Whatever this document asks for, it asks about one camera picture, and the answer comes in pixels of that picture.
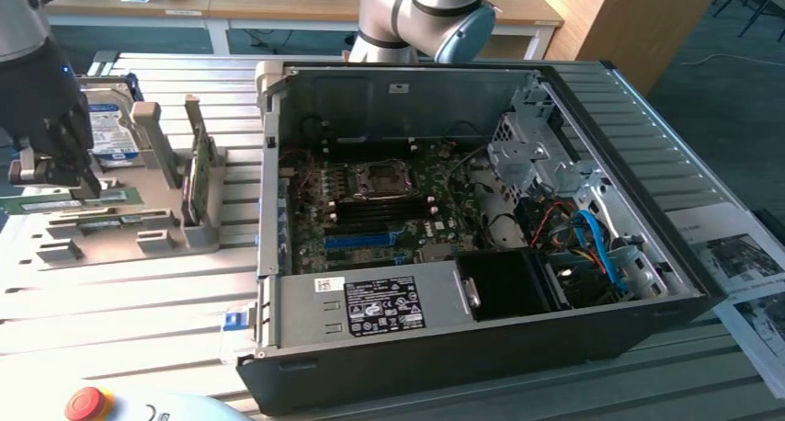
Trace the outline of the black fan shroud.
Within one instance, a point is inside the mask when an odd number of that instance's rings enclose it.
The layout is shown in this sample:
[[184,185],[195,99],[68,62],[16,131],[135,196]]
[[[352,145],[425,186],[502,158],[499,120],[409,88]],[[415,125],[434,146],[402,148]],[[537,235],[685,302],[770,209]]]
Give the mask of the black fan shroud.
[[471,314],[478,322],[570,308],[545,253],[530,247],[455,256]]

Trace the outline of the metal disk bay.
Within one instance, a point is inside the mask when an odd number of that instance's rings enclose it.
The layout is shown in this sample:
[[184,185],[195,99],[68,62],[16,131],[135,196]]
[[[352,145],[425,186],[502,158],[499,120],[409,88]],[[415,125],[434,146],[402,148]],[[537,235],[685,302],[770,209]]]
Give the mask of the metal disk bay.
[[507,112],[470,165],[497,251],[545,253],[569,309],[677,296],[672,251],[611,162],[579,156],[543,119]]

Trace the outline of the red emergency stop button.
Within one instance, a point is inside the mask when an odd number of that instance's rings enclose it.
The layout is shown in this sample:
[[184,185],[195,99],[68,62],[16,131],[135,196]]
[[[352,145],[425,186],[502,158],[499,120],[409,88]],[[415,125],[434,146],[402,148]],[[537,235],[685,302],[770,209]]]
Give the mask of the red emergency stop button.
[[254,421],[211,397],[96,386],[69,396],[63,414],[68,421]]

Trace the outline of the green RAM stick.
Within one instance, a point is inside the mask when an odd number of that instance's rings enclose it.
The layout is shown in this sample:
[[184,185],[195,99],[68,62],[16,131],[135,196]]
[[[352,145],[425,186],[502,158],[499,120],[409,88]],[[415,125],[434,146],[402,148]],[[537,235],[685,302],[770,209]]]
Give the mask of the green RAM stick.
[[7,215],[83,211],[139,204],[143,204],[143,200],[135,188],[103,190],[95,199],[76,199],[64,188],[44,190],[31,195],[0,197],[0,211]]

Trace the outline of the grey power supply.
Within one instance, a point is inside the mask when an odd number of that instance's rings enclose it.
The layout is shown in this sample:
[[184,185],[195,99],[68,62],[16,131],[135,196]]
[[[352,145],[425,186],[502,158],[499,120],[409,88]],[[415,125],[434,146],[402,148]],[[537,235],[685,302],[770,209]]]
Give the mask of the grey power supply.
[[279,347],[422,336],[474,321],[451,261],[286,276]]

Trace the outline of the wooden cabinet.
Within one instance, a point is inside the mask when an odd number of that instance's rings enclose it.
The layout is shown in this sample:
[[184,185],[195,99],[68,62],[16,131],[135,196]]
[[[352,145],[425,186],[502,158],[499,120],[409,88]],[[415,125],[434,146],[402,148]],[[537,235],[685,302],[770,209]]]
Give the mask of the wooden cabinet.
[[649,93],[713,0],[545,0],[563,20],[547,60],[611,62]]

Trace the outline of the green motherboard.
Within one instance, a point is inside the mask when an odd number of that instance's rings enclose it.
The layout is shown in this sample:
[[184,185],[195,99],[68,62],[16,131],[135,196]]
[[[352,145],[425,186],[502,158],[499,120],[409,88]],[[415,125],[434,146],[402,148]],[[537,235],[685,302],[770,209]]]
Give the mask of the green motherboard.
[[[350,179],[354,165],[387,159],[409,164],[415,192],[403,198],[423,198],[430,215],[425,220],[387,226],[396,236],[394,246],[327,251],[324,227],[336,225],[336,202],[355,199]],[[474,162],[471,153],[453,141],[426,145],[407,142],[388,155],[371,148],[287,150],[279,159],[280,273],[306,275],[422,264],[490,248],[479,197],[493,189],[471,177]]]

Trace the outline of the grey parts rack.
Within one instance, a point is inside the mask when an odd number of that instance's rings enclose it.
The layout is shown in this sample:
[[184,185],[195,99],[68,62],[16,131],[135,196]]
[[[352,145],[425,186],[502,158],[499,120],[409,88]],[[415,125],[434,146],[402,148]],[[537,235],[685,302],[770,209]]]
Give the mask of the grey parts rack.
[[32,245],[39,270],[87,267],[144,259],[191,256],[219,248],[219,210],[226,176],[226,151],[215,144],[207,215],[198,226],[183,222],[183,185],[191,161],[192,131],[187,146],[175,150],[160,127],[160,106],[133,104],[131,118],[148,140],[143,166],[97,171],[112,188],[135,188],[143,204],[69,210],[45,216],[43,239]]

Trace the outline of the black expansion slot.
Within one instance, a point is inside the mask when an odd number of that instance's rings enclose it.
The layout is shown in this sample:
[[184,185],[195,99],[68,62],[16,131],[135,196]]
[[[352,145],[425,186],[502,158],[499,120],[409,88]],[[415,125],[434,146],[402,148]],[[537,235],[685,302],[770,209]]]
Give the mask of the black expansion slot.
[[343,224],[324,227],[324,236],[359,235],[368,233],[387,233],[387,226],[379,223]]

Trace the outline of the hard disk with blue label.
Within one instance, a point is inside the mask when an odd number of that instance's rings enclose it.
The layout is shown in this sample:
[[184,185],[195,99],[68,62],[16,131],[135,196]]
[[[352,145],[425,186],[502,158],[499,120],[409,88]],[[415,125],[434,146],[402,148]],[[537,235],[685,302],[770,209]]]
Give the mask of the hard disk with blue label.
[[131,118],[133,104],[143,101],[136,75],[81,76],[79,82],[89,111],[95,170],[143,166],[140,152],[148,140]]

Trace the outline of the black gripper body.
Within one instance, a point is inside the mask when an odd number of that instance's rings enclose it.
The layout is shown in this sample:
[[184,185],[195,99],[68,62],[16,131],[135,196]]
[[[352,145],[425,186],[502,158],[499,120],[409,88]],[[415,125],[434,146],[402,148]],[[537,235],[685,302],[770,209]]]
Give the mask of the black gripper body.
[[13,148],[85,160],[93,147],[87,99],[53,40],[0,63],[0,129]]

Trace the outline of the green graphics card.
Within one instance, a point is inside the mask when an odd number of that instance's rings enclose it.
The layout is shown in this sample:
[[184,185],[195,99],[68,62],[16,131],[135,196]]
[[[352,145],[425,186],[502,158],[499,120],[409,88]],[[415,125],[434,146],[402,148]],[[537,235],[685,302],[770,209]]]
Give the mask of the green graphics card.
[[194,138],[191,161],[183,185],[182,213],[184,224],[198,226],[207,215],[210,175],[216,162],[216,152],[214,140],[207,133],[200,100],[196,96],[186,96],[184,108]]

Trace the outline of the blue expansion slot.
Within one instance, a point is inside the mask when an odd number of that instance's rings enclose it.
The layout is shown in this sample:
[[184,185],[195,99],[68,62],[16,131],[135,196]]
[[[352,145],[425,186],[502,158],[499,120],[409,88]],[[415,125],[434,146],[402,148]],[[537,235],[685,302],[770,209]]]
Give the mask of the blue expansion slot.
[[390,247],[396,242],[392,233],[370,233],[343,236],[327,236],[324,238],[324,249],[327,251],[355,250],[372,247]]

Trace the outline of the black RAM slot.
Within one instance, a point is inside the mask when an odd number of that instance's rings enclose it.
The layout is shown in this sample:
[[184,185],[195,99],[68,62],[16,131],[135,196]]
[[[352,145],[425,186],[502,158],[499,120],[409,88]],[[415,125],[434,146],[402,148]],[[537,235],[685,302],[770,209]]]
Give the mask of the black RAM slot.
[[364,213],[364,214],[343,214],[342,212],[336,212],[336,217],[338,216],[371,216],[371,217],[374,217],[374,216],[403,216],[403,217],[422,217],[422,216],[426,216],[426,218],[427,218],[429,215],[430,215],[430,211],[429,210],[426,212],[423,212],[423,213],[419,213],[419,214],[368,214],[368,213]]
[[336,202],[338,206],[342,207],[358,207],[358,208],[426,208],[429,206],[427,201],[421,197],[411,198],[395,198],[395,199],[344,199]]
[[403,216],[338,216],[336,225],[360,226],[360,225],[383,225],[395,226],[410,221],[425,220],[422,217],[403,217]]
[[342,212],[343,214],[419,214],[427,211],[427,208],[358,208],[358,207],[336,207],[336,212]]

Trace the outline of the printed paper sheet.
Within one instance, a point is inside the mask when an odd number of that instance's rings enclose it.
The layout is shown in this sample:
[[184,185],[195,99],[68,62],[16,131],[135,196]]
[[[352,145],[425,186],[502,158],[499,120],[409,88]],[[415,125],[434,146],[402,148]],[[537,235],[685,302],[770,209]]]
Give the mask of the printed paper sheet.
[[785,291],[737,303],[724,302],[714,314],[769,391],[785,400]]
[[749,211],[718,203],[670,211],[668,217],[729,295],[785,282],[785,245]]

